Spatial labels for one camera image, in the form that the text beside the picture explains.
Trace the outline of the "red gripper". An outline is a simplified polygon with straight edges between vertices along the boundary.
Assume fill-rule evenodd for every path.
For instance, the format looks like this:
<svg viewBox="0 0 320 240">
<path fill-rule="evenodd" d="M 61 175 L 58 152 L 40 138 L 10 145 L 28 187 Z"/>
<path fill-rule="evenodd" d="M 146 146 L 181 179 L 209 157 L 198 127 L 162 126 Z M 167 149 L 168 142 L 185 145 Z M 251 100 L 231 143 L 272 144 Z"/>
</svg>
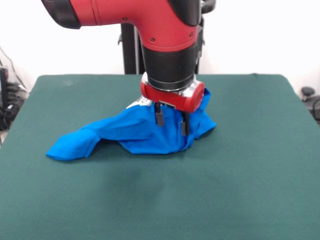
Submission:
<svg viewBox="0 0 320 240">
<path fill-rule="evenodd" d="M 205 93 L 205 84 L 203 82 L 196 80 L 194 76 L 193 81 L 188 87 L 178 91 L 164 91 L 151 86 L 148 81 L 148 75 L 144 73 L 140 82 L 140 90 L 145 98 L 155 102 L 155 120 L 159 127 L 165 124 L 164 114 L 161 108 L 161 104 L 165 104 L 181 111 L 181 134 L 183 136 L 190 134 L 189 113 L 195 112 L 202 102 Z"/>
</svg>

